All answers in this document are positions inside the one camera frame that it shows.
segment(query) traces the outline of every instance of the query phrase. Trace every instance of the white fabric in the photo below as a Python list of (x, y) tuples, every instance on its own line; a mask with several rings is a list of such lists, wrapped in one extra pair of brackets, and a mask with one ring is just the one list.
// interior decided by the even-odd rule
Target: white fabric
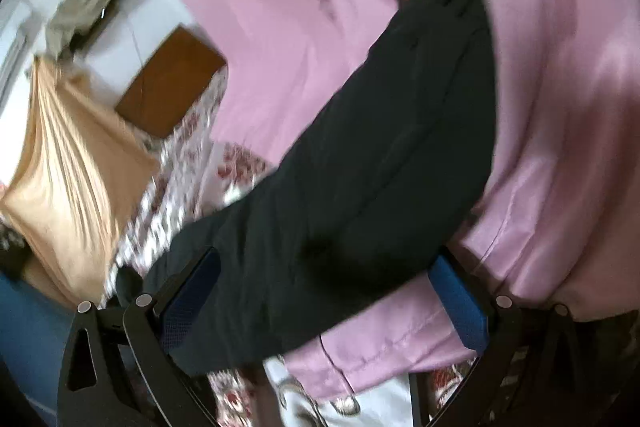
[[(264, 362), (264, 370), (276, 395), (291, 375), (278, 358)], [(293, 389), (283, 391), (286, 401), (280, 403), (280, 416), (285, 427), (413, 427), (408, 375), (387, 380), (355, 396), (360, 413), (351, 417), (337, 412), (330, 402), (314, 403)]]

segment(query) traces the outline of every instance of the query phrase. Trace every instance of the black metal frame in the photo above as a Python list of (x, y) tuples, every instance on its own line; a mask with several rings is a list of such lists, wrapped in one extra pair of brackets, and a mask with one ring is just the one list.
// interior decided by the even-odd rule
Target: black metal frame
[[(97, 310), (82, 303), (71, 326), (58, 386), (60, 427), (217, 427), (212, 401), (201, 399), (191, 380), (162, 350), (160, 324), (171, 302), (198, 272), (209, 251), (162, 287), (158, 298), (138, 298), (125, 310)], [(161, 418), (142, 414), (126, 376), (119, 346), (131, 349)]]
[[(491, 406), (520, 344), (518, 333), (523, 322), (522, 312), (515, 306), (498, 308), (497, 315), (497, 327), (489, 346), (433, 420), (434, 427), (475, 427)], [(415, 381), (416, 376), (411, 375), (410, 378)], [(412, 402), (414, 400), (420, 403), (418, 397), (412, 396)], [(428, 423), (428, 416), (422, 409), (420, 416), (414, 418), (414, 425), (424, 427)]]

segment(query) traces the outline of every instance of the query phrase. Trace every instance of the metal bolt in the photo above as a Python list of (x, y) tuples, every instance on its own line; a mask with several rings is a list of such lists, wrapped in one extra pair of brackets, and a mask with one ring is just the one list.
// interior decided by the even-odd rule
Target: metal bolt
[(509, 308), (511, 308), (511, 305), (513, 304), (513, 301), (507, 297), (507, 295), (498, 295), (495, 298), (495, 303), (498, 304), (498, 306), (500, 306), (500, 308), (507, 310)]
[(149, 306), (149, 304), (151, 304), (151, 301), (153, 299), (154, 298), (148, 293), (143, 293), (136, 299), (136, 306), (138, 306), (139, 308), (146, 308), (147, 306)]
[(556, 304), (554, 306), (554, 311), (561, 317), (566, 317), (569, 314), (569, 308), (567, 308), (564, 304)]
[(91, 302), (89, 301), (82, 301), (80, 304), (78, 304), (78, 313), (86, 313), (90, 309), (91, 309)]

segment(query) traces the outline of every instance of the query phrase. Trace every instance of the blue fabric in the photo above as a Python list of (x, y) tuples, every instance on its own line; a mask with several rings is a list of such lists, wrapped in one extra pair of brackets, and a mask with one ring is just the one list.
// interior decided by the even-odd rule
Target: blue fabric
[(488, 318), (444, 255), (429, 269), (429, 280), (464, 346), (481, 355), (489, 344)]
[(41, 418), (56, 425), (58, 379), (73, 313), (0, 274), (0, 356)]
[(180, 346), (216, 284), (220, 270), (220, 255), (210, 248), (162, 314), (162, 349), (170, 351)]

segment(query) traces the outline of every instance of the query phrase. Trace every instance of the beige cloth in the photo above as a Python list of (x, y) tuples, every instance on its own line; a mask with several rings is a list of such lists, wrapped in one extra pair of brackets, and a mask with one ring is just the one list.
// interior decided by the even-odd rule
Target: beige cloth
[(110, 1), (63, 0), (47, 24), (47, 53), (58, 58), (75, 34), (87, 35)]
[(0, 212), (63, 296), (99, 302), (114, 248), (156, 160), (89, 96), (84, 73), (36, 58), (25, 143)]
[(62, 291), (60, 291), (55, 281), (49, 273), (47, 273), (36, 256), (32, 255), (30, 260), (27, 261), (22, 273), (22, 279), (43, 295), (59, 302), (66, 308), (74, 308), (75, 305), (78, 304), (77, 299), (67, 298)]

